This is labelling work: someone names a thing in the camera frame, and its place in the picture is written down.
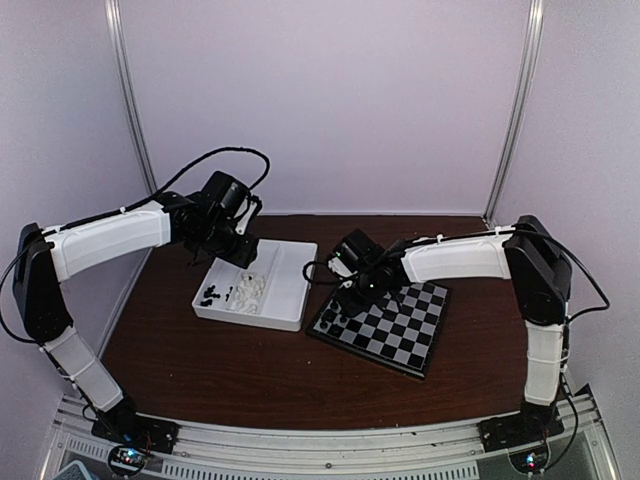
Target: chessboard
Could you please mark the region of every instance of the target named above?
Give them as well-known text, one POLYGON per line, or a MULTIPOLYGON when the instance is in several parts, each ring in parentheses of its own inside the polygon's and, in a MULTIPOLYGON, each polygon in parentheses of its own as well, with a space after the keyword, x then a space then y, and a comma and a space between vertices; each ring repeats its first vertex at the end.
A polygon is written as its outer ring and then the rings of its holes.
POLYGON ((307 334, 424 379, 449 297, 450 292, 444 287, 415 283, 394 297, 385 295, 369 310, 349 318, 331 295, 307 328, 307 334))

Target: pile of white chess pieces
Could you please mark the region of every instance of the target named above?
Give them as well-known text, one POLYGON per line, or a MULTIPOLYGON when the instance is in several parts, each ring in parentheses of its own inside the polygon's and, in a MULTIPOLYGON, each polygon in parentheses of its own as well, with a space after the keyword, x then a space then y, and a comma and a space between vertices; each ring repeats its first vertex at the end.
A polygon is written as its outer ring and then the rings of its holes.
POLYGON ((267 284, 267 277, 251 272, 242 274, 242 280, 234 288, 227 310, 238 313, 258 313, 258 305, 267 284))

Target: robotic arm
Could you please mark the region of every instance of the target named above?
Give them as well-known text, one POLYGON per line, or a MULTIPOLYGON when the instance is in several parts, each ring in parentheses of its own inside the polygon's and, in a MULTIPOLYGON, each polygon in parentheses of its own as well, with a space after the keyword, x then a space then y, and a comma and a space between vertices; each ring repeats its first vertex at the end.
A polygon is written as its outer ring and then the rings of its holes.
POLYGON ((153 450, 170 453, 177 425, 136 415, 133 400, 74 328, 59 283, 112 258, 179 242, 196 255, 203 250, 247 268, 256 258, 258 239, 246 228, 261 207, 249 188, 215 172, 202 190, 187 196, 166 192, 131 211, 23 228, 13 293, 25 331, 93 405, 100 420, 94 435, 134 446, 143 438, 143 445, 150 441, 153 450))
POLYGON ((548 238, 533 216, 477 235, 400 241, 386 251, 356 230, 334 249, 328 267, 342 280, 336 298, 351 316, 409 283, 511 279, 528 332, 527 381, 520 414, 485 423, 485 450, 490 451, 537 441, 547 429, 562 428, 555 400, 568 356, 571 263, 548 238))

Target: dark brown tabletop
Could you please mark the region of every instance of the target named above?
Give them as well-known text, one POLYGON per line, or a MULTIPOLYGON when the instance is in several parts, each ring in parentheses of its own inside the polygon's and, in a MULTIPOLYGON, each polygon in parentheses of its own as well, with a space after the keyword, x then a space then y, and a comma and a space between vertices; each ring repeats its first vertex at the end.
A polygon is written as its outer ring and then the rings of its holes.
MULTIPOLYGON (((315 242, 324 258, 357 227, 385 246, 485 229, 474 217, 284 216, 258 217, 251 230, 261 238, 315 242)), ((311 289, 299 333, 196 317, 191 301, 211 262, 189 267, 190 260, 181 246, 151 254, 104 357, 143 413, 243 427, 345 429, 432 424, 519 407, 526 329, 508 281, 441 282, 452 289, 451 304, 427 377, 418 380, 304 333, 331 287, 311 289)))

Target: white plastic box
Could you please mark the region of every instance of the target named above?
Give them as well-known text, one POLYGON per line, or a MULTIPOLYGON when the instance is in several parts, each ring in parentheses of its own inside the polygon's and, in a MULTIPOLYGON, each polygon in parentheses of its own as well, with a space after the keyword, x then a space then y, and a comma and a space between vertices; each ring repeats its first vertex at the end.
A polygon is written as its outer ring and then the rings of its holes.
POLYGON ((193 310, 197 316, 210 320, 297 332, 302 327, 310 288, 302 276, 302 268, 316 259, 317 251, 315 243, 260 240, 258 257, 246 270, 216 259, 193 299, 193 310), (247 280, 246 276, 251 276, 253 281, 264 280, 262 293, 253 297, 253 304, 257 300, 253 313, 232 309, 236 308, 233 302, 238 286, 243 278, 247 280), (202 306, 201 302, 207 300, 205 291, 212 285, 215 285, 213 292, 220 298, 211 298, 210 306, 202 306))

